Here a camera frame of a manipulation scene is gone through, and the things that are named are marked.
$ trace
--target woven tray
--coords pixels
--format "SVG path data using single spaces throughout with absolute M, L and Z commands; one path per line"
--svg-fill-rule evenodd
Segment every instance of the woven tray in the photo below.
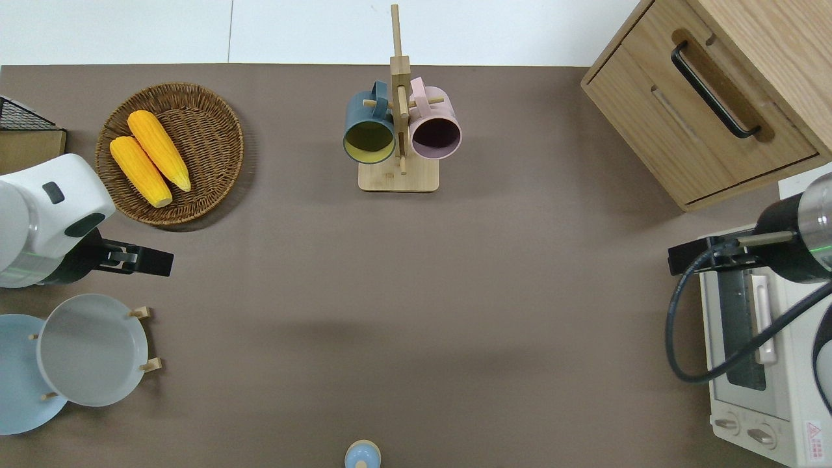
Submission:
M 173 195 L 166 207 L 151 206 L 110 154 L 113 139 L 131 134 L 127 116 L 139 109 L 156 114 L 191 178 L 190 192 L 166 180 Z M 191 83 L 164 83 L 134 94 L 107 118 L 96 144 L 96 171 L 116 208 L 153 226 L 172 226 L 205 215 L 228 195 L 242 163 L 243 131 L 234 111 L 212 91 Z

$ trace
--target wooden drawer cabinet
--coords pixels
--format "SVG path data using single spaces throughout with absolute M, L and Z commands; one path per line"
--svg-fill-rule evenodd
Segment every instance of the wooden drawer cabinet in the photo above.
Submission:
M 832 0 L 644 0 L 582 87 L 683 210 L 832 160 Z

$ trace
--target wooden mug rack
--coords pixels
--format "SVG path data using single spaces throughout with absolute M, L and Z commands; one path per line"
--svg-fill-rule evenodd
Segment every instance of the wooden mug rack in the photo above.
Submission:
M 366 192 L 435 192 L 439 189 L 439 161 L 413 154 L 408 124 L 409 109 L 416 103 L 408 101 L 410 87 L 410 57 L 402 55 L 399 27 L 399 5 L 390 7 L 393 17 L 393 49 L 390 58 L 390 84 L 393 94 L 389 106 L 393 108 L 393 129 L 396 138 L 395 157 L 377 164 L 359 164 L 359 188 Z M 430 103 L 441 102 L 442 98 Z M 365 106 L 375 101 L 364 100 Z

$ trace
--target black wire rack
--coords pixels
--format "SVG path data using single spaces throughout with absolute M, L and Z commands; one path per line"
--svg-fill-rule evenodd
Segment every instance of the black wire rack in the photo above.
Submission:
M 61 130 L 47 119 L 35 112 L 0 96 L 0 131 L 1 130 Z

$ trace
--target plate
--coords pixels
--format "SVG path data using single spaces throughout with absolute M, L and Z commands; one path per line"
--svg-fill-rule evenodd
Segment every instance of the plate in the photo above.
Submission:
M 131 135 L 127 117 L 153 112 L 171 137 L 191 178 L 183 192 L 166 180 L 173 202 L 154 208 L 112 159 L 110 142 Z M 243 163 L 243 131 L 231 107 L 211 90 L 193 83 L 163 83 L 123 102 L 104 123 L 96 144 L 96 172 L 116 208 L 153 226 L 174 226 L 204 216 L 228 195 Z
M 81 294 L 52 311 L 37 340 L 37 365 L 59 395 L 107 406 L 130 395 L 147 363 L 147 337 L 130 308 L 102 294 Z
M 52 389 L 37 368 L 37 341 L 43 320 L 20 314 L 0 316 L 0 436 L 20 434 L 46 424 L 67 399 L 42 401 Z

